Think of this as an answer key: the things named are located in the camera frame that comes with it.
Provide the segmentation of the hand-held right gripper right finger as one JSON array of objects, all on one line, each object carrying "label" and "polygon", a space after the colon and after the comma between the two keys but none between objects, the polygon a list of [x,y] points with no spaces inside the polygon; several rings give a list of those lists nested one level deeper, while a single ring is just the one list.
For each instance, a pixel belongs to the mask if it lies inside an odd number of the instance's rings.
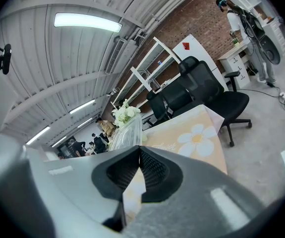
[{"label": "hand-held right gripper right finger", "polygon": [[128,238],[218,238],[264,209],[251,191],[211,164],[152,147],[139,150],[146,191],[124,230]]}]

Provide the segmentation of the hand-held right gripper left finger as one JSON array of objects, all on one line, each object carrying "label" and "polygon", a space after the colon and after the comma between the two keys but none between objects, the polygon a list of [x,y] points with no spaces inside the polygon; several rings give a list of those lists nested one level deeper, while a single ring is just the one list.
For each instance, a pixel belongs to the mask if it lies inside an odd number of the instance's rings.
[{"label": "hand-held right gripper left finger", "polygon": [[139,167],[139,147],[44,162],[28,153],[49,217],[49,238],[126,238],[123,192]]}]

